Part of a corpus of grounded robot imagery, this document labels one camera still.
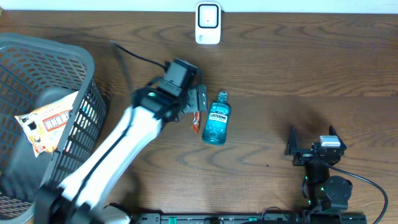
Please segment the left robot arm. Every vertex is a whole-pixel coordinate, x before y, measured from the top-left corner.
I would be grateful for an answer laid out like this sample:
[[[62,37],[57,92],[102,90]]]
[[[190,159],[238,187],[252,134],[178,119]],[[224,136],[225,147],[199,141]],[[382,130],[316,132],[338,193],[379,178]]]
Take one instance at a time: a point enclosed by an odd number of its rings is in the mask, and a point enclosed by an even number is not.
[[[176,58],[164,76],[132,94],[132,103],[97,150],[57,188],[43,185],[34,223],[131,223],[132,215],[106,201],[136,156],[181,112],[198,110],[201,70]]]

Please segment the blue Listerine mouthwash bottle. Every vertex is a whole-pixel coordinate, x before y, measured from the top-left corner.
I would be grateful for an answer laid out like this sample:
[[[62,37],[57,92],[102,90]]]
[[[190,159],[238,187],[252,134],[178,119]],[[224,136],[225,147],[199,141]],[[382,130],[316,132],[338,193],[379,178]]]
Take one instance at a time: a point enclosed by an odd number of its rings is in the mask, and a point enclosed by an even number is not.
[[[228,92],[222,90],[218,93],[216,101],[212,102],[210,106],[202,140],[208,144],[223,145],[226,141],[230,115]]]

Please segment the yellow snack bag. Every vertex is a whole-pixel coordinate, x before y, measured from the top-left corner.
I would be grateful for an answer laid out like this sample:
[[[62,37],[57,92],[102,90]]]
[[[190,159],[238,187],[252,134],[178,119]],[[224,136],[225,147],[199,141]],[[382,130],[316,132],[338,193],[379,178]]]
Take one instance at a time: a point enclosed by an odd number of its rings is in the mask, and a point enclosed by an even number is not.
[[[43,152],[53,153],[56,150],[77,94],[75,91],[30,113],[15,116],[34,150],[35,157]]]

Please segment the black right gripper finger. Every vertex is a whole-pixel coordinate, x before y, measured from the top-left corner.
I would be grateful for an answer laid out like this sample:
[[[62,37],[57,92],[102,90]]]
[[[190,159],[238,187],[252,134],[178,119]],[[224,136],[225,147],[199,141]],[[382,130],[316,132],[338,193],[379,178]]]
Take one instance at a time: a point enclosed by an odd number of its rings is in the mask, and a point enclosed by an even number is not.
[[[333,137],[333,140],[335,143],[333,143],[333,147],[338,147],[342,151],[345,151],[347,149],[346,144],[343,142],[343,140],[339,137],[337,134],[335,128],[333,126],[329,127],[329,135]]]
[[[286,156],[293,156],[299,152],[299,147],[297,144],[296,132],[293,126],[289,128],[289,139],[285,147],[284,154]]]

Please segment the orange red snack stick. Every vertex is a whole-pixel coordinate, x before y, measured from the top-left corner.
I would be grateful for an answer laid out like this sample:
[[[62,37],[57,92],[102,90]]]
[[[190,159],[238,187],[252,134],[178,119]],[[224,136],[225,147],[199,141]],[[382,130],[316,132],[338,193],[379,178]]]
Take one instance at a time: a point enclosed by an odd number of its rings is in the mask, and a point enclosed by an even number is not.
[[[192,130],[197,134],[200,132],[200,112],[199,111],[196,111],[193,113]]]

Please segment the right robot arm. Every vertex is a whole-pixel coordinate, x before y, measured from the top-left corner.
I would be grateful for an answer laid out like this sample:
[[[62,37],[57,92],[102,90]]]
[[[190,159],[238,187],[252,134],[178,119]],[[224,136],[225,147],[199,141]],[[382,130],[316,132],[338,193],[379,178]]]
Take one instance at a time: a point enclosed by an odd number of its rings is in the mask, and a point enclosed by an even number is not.
[[[330,169],[339,163],[346,149],[333,126],[329,127],[328,135],[320,136],[318,142],[306,149],[299,147],[295,129],[292,126],[289,129],[284,154],[293,157],[294,166],[305,168],[303,192],[310,206],[319,213],[341,213],[348,209],[352,183],[341,176],[330,175]]]

